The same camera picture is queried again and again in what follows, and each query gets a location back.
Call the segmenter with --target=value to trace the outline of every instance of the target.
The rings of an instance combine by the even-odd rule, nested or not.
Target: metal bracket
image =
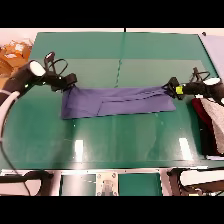
[[[118,173],[96,174],[96,196],[118,196]]]

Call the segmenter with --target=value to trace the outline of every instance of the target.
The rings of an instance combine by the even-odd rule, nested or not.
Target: white wall
[[[35,40],[38,32],[123,32],[123,28],[0,28],[0,45],[9,43],[11,40],[20,41],[24,38]],[[163,32],[163,33],[186,33],[224,36],[224,28],[127,28],[127,32]]]

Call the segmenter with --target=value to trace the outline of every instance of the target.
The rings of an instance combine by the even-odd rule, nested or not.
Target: blue cloth
[[[175,110],[161,87],[81,89],[63,94],[62,119]]]

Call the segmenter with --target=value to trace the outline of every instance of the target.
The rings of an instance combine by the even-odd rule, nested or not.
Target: red cloth
[[[217,151],[217,145],[216,145],[216,140],[215,140],[213,125],[212,125],[212,119],[210,118],[210,116],[205,111],[205,109],[204,109],[204,107],[203,107],[200,99],[197,99],[197,98],[192,99],[192,105],[193,105],[195,111],[197,112],[198,116],[200,117],[200,119],[209,128],[210,134],[213,136],[213,142],[212,142],[213,151],[215,152],[215,154],[220,155],[220,153]]]

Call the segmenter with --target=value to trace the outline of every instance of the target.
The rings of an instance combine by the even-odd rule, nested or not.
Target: green table
[[[197,35],[159,33],[39,33],[30,59],[50,51],[69,62],[82,87],[163,85],[189,80],[194,66],[216,71]],[[14,105],[4,147],[17,169],[106,169],[222,166],[201,153],[196,113],[174,100],[176,111],[61,120],[60,93],[34,87]],[[188,142],[184,155],[180,139]],[[82,159],[75,151],[83,141]],[[1,168],[8,168],[1,158]]]

